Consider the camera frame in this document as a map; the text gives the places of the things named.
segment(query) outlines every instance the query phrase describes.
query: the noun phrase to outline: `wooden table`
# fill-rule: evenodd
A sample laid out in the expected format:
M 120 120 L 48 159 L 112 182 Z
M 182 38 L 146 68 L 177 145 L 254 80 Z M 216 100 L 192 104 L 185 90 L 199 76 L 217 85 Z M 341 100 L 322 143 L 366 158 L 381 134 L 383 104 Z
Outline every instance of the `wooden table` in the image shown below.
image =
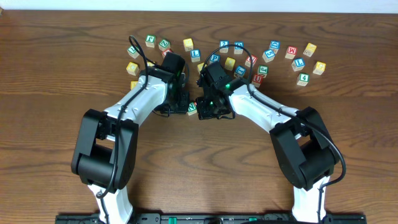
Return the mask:
M 398 16 L 370 14 L 4 11 L 0 17 L 0 223 L 52 223 L 59 213 L 93 213 L 88 187 L 70 162 L 86 110 L 103 110 L 130 89 L 134 34 L 164 37 L 190 61 L 191 37 L 202 61 L 220 39 L 242 40 L 263 64 L 281 41 L 260 90 L 292 107 L 316 108 L 347 162 L 344 181 L 329 187 L 326 208 L 365 213 L 368 223 L 398 222 Z M 322 76 L 295 84 L 288 45 L 317 60 Z M 162 61 L 158 47 L 144 47 Z M 228 55 L 243 64 L 246 55 Z M 191 99 L 197 63 L 189 63 Z M 336 166 L 336 178 L 340 174 Z M 293 190 L 281 173 L 270 137 L 245 117 L 199 121 L 149 115 L 139 131 L 136 168 L 128 184 L 136 208 L 164 213 L 263 213 L 290 210 Z

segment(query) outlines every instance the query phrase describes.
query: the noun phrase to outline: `wooden block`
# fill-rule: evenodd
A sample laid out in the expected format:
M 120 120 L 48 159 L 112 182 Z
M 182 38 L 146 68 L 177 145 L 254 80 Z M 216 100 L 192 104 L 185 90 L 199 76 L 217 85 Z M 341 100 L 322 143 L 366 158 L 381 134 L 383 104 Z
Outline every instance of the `wooden block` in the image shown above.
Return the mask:
M 166 57 L 167 52 L 172 52 L 172 49 L 167 49 L 167 50 L 163 51 L 162 52 L 163 58 Z
M 139 68 L 136 63 L 130 62 L 129 65 L 127 66 L 126 70 L 130 75 L 137 75 Z
M 234 72 L 234 77 L 235 78 L 243 78 L 245 72 L 246 72 L 246 69 L 239 65 L 236 67 L 236 70 Z
M 147 45 L 147 47 L 155 48 L 156 37 L 154 35 L 147 35 L 147 38 L 145 40 L 145 44 Z
M 220 41 L 220 47 L 228 45 L 228 44 L 229 44 L 228 40 L 221 40 Z M 228 53 L 228 49 L 229 49 L 229 47 L 224 47 L 224 48 L 220 49 L 220 53 Z
M 277 40 L 272 40 L 271 43 L 269 44 L 269 49 L 274 52 L 274 54 L 278 53 L 280 47 L 280 42 Z
M 257 62 L 257 57 L 254 55 L 251 55 L 251 58 L 253 59 L 253 67 Z M 250 57 L 248 56 L 246 61 L 244 62 L 244 65 L 250 68 Z
M 163 52 L 167 49 L 171 48 L 171 44 L 168 40 L 163 39 L 162 41 L 160 41 L 159 43 L 159 49 Z
M 285 58 L 293 59 L 297 55 L 297 48 L 288 46 L 286 50 Z
M 264 59 L 265 62 L 270 62 L 275 58 L 275 54 L 272 50 L 266 50 L 262 54 L 262 58 Z
M 197 112 L 198 112 L 198 111 L 197 111 L 197 104 L 196 104 L 196 103 L 193 103 L 193 102 L 189 103 L 189 107 L 188 107 L 187 114 L 188 114 L 189 116 L 191 116 L 191 115 L 193 115 L 193 114 L 195 114 L 195 113 L 197 113 Z
M 203 65 L 204 65 L 205 63 L 204 62 L 202 62 L 202 63 L 200 63 L 199 65 L 198 65 L 198 72 L 199 72 L 199 74 L 200 74 L 200 71 L 201 71 L 201 69 L 203 68 Z
M 199 62 L 200 61 L 200 50 L 191 50 L 191 61 Z
M 297 84 L 300 86 L 306 86 L 310 81 L 310 75 L 306 73 L 300 73 L 297 77 Z
M 315 64 L 315 66 L 313 67 L 313 73 L 317 74 L 317 75 L 322 75 L 322 73 L 325 71 L 326 69 L 326 64 L 323 62 L 317 62 Z
M 239 42 L 235 42 L 235 45 L 239 45 L 243 47 L 243 42 L 239 41 Z M 234 54 L 241 54 L 243 53 L 243 49 L 240 47 L 234 47 Z
M 132 57 L 132 58 L 137 58 L 139 56 L 139 53 L 134 49 L 134 47 L 129 47 L 127 49 L 127 53 Z
M 315 52 L 315 49 L 317 49 L 316 45 L 308 43 L 303 54 L 308 56 L 308 57 L 311 57 L 312 54 Z
M 304 68 L 304 66 L 305 66 L 305 62 L 302 58 L 297 58 L 297 59 L 293 60 L 293 63 L 292 63 L 293 71 L 295 71 L 295 72 L 300 71 L 301 69 Z
M 261 83 L 262 83 L 262 79 L 263 79 L 263 77 L 261 75 L 254 75 L 253 80 L 251 81 L 251 83 L 255 87 L 259 88 Z
M 262 76 L 265 78 L 268 75 L 268 66 L 267 65 L 260 65 L 257 69 L 257 75 Z
M 209 64 L 213 63 L 213 62 L 220 62 L 221 56 L 217 55 L 217 54 L 213 54 L 210 59 L 209 59 Z
M 137 84 L 138 84 L 138 81 L 131 81 L 130 90 L 132 90 L 134 87 L 136 87 Z
M 227 57 L 225 60 L 224 68 L 229 71 L 232 71 L 232 70 L 234 70 L 234 65 L 235 65 L 235 59 Z
M 193 50 L 193 40 L 191 38 L 185 39 L 183 42 L 184 42 L 184 49 L 186 52 Z

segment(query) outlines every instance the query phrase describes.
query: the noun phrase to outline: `wire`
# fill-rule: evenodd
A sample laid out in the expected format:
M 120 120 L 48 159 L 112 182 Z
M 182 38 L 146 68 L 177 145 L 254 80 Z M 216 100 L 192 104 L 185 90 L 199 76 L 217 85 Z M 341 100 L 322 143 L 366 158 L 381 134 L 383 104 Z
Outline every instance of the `wire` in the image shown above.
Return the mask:
M 340 150 L 337 148 L 337 146 L 333 143 L 333 141 L 327 137 L 327 134 L 325 134 L 322 129 L 320 129 L 318 126 L 316 126 L 315 124 L 309 123 L 307 121 L 305 121 L 304 119 L 298 118 L 296 116 L 293 116 L 289 113 L 286 113 L 285 111 L 283 111 L 283 108 L 277 108 L 276 106 L 267 103 L 265 101 L 263 101 L 262 99 L 260 99 L 258 96 L 256 96 L 256 94 L 254 94 L 254 91 L 250 89 L 250 82 L 252 80 L 252 70 L 253 70 L 253 60 L 251 57 L 251 54 L 248 50 L 246 50 L 244 47 L 240 46 L 240 45 L 236 45 L 236 44 L 228 44 L 228 45 L 224 45 L 222 47 L 217 48 L 216 50 L 214 50 L 205 60 L 205 63 L 207 63 L 207 61 L 210 59 L 210 57 L 215 54 L 217 51 L 219 51 L 222 48 L 225 47 L 238 47 L 240 49 L 243 49 L 250 57 L 250 71 L 249 71 L 249 76 L 248 76 L 248 82 L 246 84 L 247 88 L 248 88 L 248 92 L 250 94 L 251 97 L 253 97 L 254 99 L 256 99 L 257 101 L 259 101 L 260 103 L 262 103 L 263 105 L 268 106 L 269 108 L 278 111 L 280 114 L 285 115 L 287 117 L 289 117 L 290 119 L 294 120 L 295 122 L 298 122 L 300 124 L 303 124 L 304 126 L 312 129 L 312 131 L 315 131 L 316 133 L 318 133 L 321 137 L 323 137 L 330 145 L 330 147 L 336 152 L 337 156 L 340 159 L 341 162 L 341 167 L 342 167 L 342 171 L 341 174 L 338 178 L 336 178 L 335 180 L 329 181 L 327 183 L 321 184 L 321 186 L 319 187 L 319 200 L 318 200 L 318 222 L 321 223 L 321 218 L 320 218 L 320 210 L 321 210 L 321 204 L 322 204 L 322 193 L 323 193 L 323 188 L 332 184 L 336 184 L 338 182 L 340 182 L 341 180 L 343 180 L 344 176 L 346 175 L 346 162 L 343 158 L 342 153 L 340 152 Z M 203 74 L 204 71 L 204 67 L 202 68 L 202 70 L 200 71 L 201 75 Z

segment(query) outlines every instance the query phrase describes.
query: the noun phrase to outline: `yellow block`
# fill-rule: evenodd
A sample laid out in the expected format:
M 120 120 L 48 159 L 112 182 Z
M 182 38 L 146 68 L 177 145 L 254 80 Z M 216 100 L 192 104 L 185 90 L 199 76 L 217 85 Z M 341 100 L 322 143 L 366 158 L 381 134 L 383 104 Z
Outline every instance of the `yellow block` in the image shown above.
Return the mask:
M 137 75 L 139 68 L 136 63 L 130 62 L 129 65 L 127 66 L 126 70 L 130 75 Z
M 234 65 L 235 65 L 235 59 L 227 57 L 225 60 L 224 68 L 229 71 L 232 71 L 232 70 L 234 70 Z
M 199 65 L 198 65 L 198 72 L 199 72 L 199 74 L 200 74 L 200 71 L 202 70 L 202 68 L 203 68 L 203 64 L 204 64 L 204 62 L 202 62 L 202 63 L 200 63 Z
M 130 90 L 132 90 L 134 87 L 136 87 L 137 83 L 138 83 L 138 81 L 131 81 Z
M 184 40 L 184 49 L 185 49 L 186 52 L 190 51 L 190 50 L 193 50 L 193 40 L 192 40 L 192 38 Z

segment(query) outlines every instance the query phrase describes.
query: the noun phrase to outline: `letter on block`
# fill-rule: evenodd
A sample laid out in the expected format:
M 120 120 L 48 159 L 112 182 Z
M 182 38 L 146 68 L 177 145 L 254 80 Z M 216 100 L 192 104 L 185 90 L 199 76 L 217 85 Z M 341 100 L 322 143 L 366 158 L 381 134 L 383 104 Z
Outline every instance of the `letter on block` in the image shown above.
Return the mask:
M 275 58 L 275 54 L 272 50 L 266 50 L 263 53 L 262 58 L 264 59 L 265 62 L 270 62 Z
M 199 62 L 200 61 L 200 50 L 191 50 L 191 61 Z
M 297 48 L 288 46 L 286 50 L 285 58 L 293 59 L 297 55 Z
M 137 75 L 139 68 L 137 64 L 130 62 L 126 70 L 130 75 Z
M 307 47 L 304 50 L 304 55 L 311 57 L 312 54 L 315 52 L 315 49 L 317 49 L 317 46 L 311 43 L 308 43 Z
M 313 67 L 313 73 L 317 75 L 322 75 L 322 73 L 325 71 L 326 64 L 323 62 L 317 62 L 315 66 Z
M 228 45 L 228 44 L 229 44 L 228 40 L 221 40 L 220 41 L 220 47 Z M 228 49 L 229 49 L 229 47 L 224 47 L 224 48 L 220 49 L 220 53 L 228 53 Z
M 189 103 L 189 106 L 188 106 L 188 112 L 187 112 L 187 114 L 189 115 L 189 116 L 191 116 L 191 115 L 193 115 L 193 114 L 195 114 L 195 113 L 197 113 L 198 111 L 197 111 L 197 104 L 196 103 Z
M 129 47 L 127 49 L 127 53 L 132 57 L 132 58 L 137 58 L 139 53 L 134 49 L 134 47 Z
M 210 62 L 209 64 L 213 63 L 213 62 L 219 62 L 220 61 L 221 56 L 217 55 L 217 54 L 213 54 L 210 57 Z
M 243 47 L 243 42 L 235 42 L 235 45 L 239 45 L 239 46 L 242 46 Z M 243 49 L 242 48 L 240 48 L 240 47 L 235 47 L 234 48 L 234 54 L 241 54 L 241 53 L 243 53 Z
M 130 90 L 132 90 L 134 87 L 136 87 L 137 84 L 138 84 L 138 81 L 131 81 Z
M 235 65 L 235 59 L 227 57 L 225 60 L 224 68 L 229 71 L 232 71 L 232 70 L 234 70 L 234 65 Z
M 294 59 L 292 63 L 293 71 L 297 72 L 303 69 L 305 66 L 305 62 L 302 58 Z
M 147 38 L 145 40 L 145 44 L 147 45 L 147 47 L 155 47 L 155 43 L 156 43 L 156 37 L 154 35 L 147 35 Z
M 184 40 L 184 49 L 186 52 L 193 50 L 193 40 L 191 38 Z
M 259 69 L 257 69 L 257 75 L 262 76 L 265 78 L 268 75 L 268 66 L 267 65 L 260 65 Z
M 300 73 L 297 77 L 297 84 L 300 86 L 306 86 L 310 81 L 310 76 L 306 73 Z
M 160 43 L 159 43 L 159 49 L 160 49 L 161 51 L 165 51 L 165 50 L 170 49 L 170 48 L 171 48 L 171 44 L 170 44 L 169 41 L 167 41 L 167 40 L 165 40 L 165 39 L 163 39 L 162 41 L 160 41 Z
M 163 51 L 162 52 L 163 58 L 166 57 L 167 52 L 172 52 L 172 49 L 167 49 L 167 50 Z
M 254 64 L 256 64 L 256 62 L 257 62 L 257 57 L 254 55 L 251 55 L 251 57 L 253 59 L 253 67 L 254 67 Z M 250 68 L 250 57 L 249 56 L 247 57 L 246 61 L 244 62 L 244 65 Z
M 274 54 L 278 53 L 279 47 L 280 47 L 280 42 L 277 40 L 273 40 L 269 44 L 269 49 L 272 50 Z
M 242 66 L 239 65 L 238 67 L 236 67 L 236 70 L 235 70 L 235 72 L 234 72 L 234 77 L 236 77 L 236 78 L 239 78 L 239 77 L 243 78 L 245 72 L 246 72 L 246 69 L 245 69 L 244 67 L 242 67 Z
M 260 85 L 261 85 L 261 83 L 262 83 L 262 79 L 263 79 L 263 77 L 262 77 L 261 75 L 254 75 L 253 80 L 252 80 L 251 83 L 252 83 L 255 87 L 259 88 Z

